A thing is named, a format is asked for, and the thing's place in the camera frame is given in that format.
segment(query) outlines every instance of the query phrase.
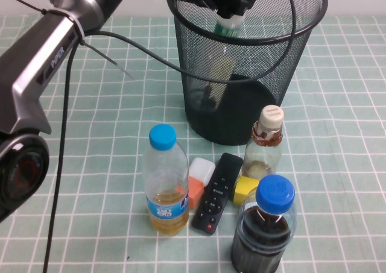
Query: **wire mesh wastebasket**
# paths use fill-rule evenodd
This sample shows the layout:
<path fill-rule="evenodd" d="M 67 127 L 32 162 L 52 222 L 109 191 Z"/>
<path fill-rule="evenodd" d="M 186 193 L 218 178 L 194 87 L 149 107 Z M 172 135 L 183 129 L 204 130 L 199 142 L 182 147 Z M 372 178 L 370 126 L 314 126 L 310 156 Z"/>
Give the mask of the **wire mesh wastebasket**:
<path fill-rule="evenodd" d="M 290 0 L 256 0 L 238 37 L 227 37 L 213 33 L 215 11 L 168 0 L 181 68 L 225 81 L 182 75 L 186 117 L 200 136 L 222 145 L 245 144 L 261 110 L 268 104 L 281 105 L 309 35 L 327 10 L 327 0 L 293 4 L 295 14 Z M 269 70 L 257 80 L 240 81 Z"/>

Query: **cable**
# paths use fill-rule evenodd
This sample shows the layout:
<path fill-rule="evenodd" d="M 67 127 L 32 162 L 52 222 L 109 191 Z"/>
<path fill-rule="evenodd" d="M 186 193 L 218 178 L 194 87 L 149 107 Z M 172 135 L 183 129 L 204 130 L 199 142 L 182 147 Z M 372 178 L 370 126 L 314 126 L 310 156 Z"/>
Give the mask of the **cable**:
<path fill-rule="evenodd" d="M 24 2 L 23 0 L 15 0 L 15 1 L 17 1 L 17 2 L 19 2 L 19 3 L 21 3 L 21 4 L 23 4 L 23 5 L 26 5 L 27 7 L 31 8 L 31 9 L 33 9 L 33 10 L 36 10 L 36 11 L 38 11 L 38 12 L 41 12 L 43 15 L 47 13 L 47 10 L 46 10 L 46 9 L 39 9 L 39 8 L 37 8 L 37 7 L 35 7 L 35 6 L 31 5 L 31 4 L 29 4 L 29 3 L 27 3 L 27 2 Z"/>
<path fill-rule="evenodd" d="M 123 73 L 125 73 L 127 76 L 129 76 L 131 79 L 134 79 L 134 77 L 132 77 L 130 75 L 130 73 L 125 70 L 123 67 L 121 67 L 116 61 L 112 60 L 109 56 L 105 55 L 104 53 L 102 53 L 101 51 L 99 51 L 98 49 L 96 49 L 95 47 L 91 46 L 91 45 L 88 45 L 84 40 L 82 40 L 80 42 L 80 45 L 83 45 L 93 51 L 95 51 L 96 53 L 98 53 L 100 56 L 102 56 L 103 58 L 105 58 L 106 60 L 108 60 L 109 62 L 113 63 L 120 71 L 122 71 Z"/>
<path fill-rule="evenodd" d="M 289 0 L 289 3 L 290 3 L 290 6 L 291 6 L 291 11 L 292 11 L 292 29 L 291 29 L 291 37 L 289 38 L 289 42 L 288 42 L 288 45 L 286 47 L 286 49 L 284 50 L 283 52 L 283 55 L 278 59 L 278 61 L 272 65 L 271 68 L 269 68 L 268 70 L 266 70 L 265 72 L 259 74 L 258 76 L 255 76 L 255 77 L 252 77 L 252 78 L 246 78 L 246 79 L 242 79 L 242 80 L 235 80 L 235 81 L 232 81 L 232 83 L 249 83 L 249 82 L 252 82 L 252 81 L 256 81 L 260 78 L 263 78 L 265 76 L 267 76 L 268 74 L 270 74 L 272 71 L 274 71 L 280 64 L 281 62 L 283 62 L 284 58 L 287 57 L 287 54 L 289 53 L 291 47 L 292 47 L 292 44 L 293 44 L 293 41 L 295 39 L 295 35 L 296 35 L 296 8 L 295 8 L 295 3 L 294 3 L 294 0 Z M 202 76 L 199 76 L 199 75 L 196 75 L 196 74 L 193 74 L 193 73 L 190 73 L 189 71 L 186 71 L 180 67 L 178 67 L 177 65 L 174 65 L 173 63 L 163 59 L 162 57 L 158 56 L 157 54 L 151 52 L 150 50 L 148 50 L 147 48 L 143 47 L 142 45 L 134 42 L 133 40 L 129 39 L 129 38 L 126 38 L 122 35 L 119 35 L 119 34 L 116 34 L 116 33 L 113 33 L 113 32 L 108 32 L 108 31 L 96 31 L 96 32 L 92 32 L 92 33 L 88 33 L 86 34 L 86 36 L 96 36 L 96 35 L 102 35 L 102 36 L 109 36 L 109 37 L 113 37 L 113 38 L 117 38 L 119 40 L 122 40 L 123 42 L 126 42 L 130 45 L 133 45 L 134 47 L 137 47 L 139 50 L 141 50 L 142 52 L 148 54 L 150 57 L 153 57 L 154 59 L 156 59 L 157 61 L 165 64 L 166 66 L 169 66 L 170 68 L 182 73 L 182 74 L 185 74 L 189 77 L 192 77 L 192 78 L 196 78 L 196 79 L 199 79 L 199 80 L 203 80 L 203 81 L 207 81 L 207 82 L 213 82 L 213 83 L 225 83 L 225 84 L 229 84 L 230 81 L 228 80 L 218 80 L 218 79 L 214 79 L 214 78 L 207 78 L 207 77 L 202 77 Z"/>
<path fill-rule="evenodd" d="M 79 46 L 79 43 L 76 43 L 75 46 L 73 47 L 67 63 L 66 81 L 65 81 L 65 98 L 63 100 L 62 132 L 60 134 L 58 170 L 57 170 L 57 176 L 56 176 L 56 182 L 55 182 L 54 200 L 52 202 L 51 217 L 49 220 L 48 238 L 47 238 L 46 254 L 44 257 L 43 273 L 47 273 L 47 270 L 48 270 L 49 254 L 51 252 L 51 244 L 52 244 L 52 235 L 54 233 L 55 214 L 56 214 L 56 208 L 57 208 L 58 198 L 59 198 L 60 180 L 62 179 L 63 155 L 65 153 L 65 139 L 66 139 L 66 128 L 67 128 L 71 68 L 72 68 L 72 63 L 74 61 L 75 53 L 77 51 L 78 46 Z"/>

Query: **white bottle cap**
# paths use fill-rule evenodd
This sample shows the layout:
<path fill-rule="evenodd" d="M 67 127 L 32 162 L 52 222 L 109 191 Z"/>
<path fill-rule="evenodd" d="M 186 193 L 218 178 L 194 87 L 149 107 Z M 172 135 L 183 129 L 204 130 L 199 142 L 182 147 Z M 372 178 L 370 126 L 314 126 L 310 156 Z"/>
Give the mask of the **white bottle cap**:
<path fill-rule="evenodd" d="M 284 121 L 284 111 L 276 105 L 268 105 L 263 108 L 259 122 L 271 130 L 279 128 Z"/>
<path fill-rule="evenodd" d="M 216 165 L 213 162 L 201 157 L 196 157 L 189 167 L 189 176 L 202 181 L 204 187 L 206 187 L 210 178 L 212 178 L 215 168 Z"/>

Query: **blue cap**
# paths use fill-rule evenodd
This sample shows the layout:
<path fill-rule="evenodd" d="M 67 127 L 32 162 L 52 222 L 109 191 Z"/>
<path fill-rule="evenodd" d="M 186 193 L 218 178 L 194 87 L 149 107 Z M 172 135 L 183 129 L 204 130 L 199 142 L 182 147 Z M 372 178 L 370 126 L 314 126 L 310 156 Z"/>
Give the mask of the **blue cap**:
<path fill-rule="evenodd" d="M 158 124 L 150 130 L 150 144 L 159 151 L 171 149 L 177 141 L 177 133 L 169 124 Z"/>
<path fill-rule="evenodd" d="M 256 202 L 260 208 L 272 215 L 287 212 L 294 198 L 294 186 L 281 175 L 267 175 L 261 179 L 256 190 Z"/>

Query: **white wall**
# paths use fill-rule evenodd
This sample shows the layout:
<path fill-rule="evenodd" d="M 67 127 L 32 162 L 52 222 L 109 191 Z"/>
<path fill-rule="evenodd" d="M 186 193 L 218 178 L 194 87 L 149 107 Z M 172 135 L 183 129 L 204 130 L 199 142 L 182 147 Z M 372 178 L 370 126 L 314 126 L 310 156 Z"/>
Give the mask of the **white wall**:
<path fill-rule="evenodd" d="M 26 0 L 39 7 L 49 7 L 48 0 Z M 30 9 L 12 0 L 0 0 L 0 14 L 22 14 Z M 329 14 L 386 14 L 386 0 L 329 0 Z M 166 0 L 124 0 L 119 15 L 169 16 Z"/>

